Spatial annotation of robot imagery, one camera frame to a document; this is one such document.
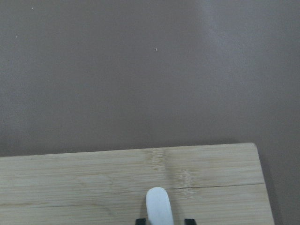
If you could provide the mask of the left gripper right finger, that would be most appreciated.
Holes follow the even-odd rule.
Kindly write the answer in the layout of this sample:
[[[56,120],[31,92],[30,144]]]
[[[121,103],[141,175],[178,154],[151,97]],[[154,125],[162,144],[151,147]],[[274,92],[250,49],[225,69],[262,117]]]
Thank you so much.
[[[193,218],[185,218],[184,225],[196,225],[196,221]]]

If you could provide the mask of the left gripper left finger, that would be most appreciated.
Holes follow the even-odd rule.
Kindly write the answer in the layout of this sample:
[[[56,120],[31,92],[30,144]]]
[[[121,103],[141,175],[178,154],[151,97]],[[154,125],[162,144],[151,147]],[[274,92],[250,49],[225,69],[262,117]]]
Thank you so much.
[[[135,225],[146,225],[146,218],[137,218],[135,220]]]

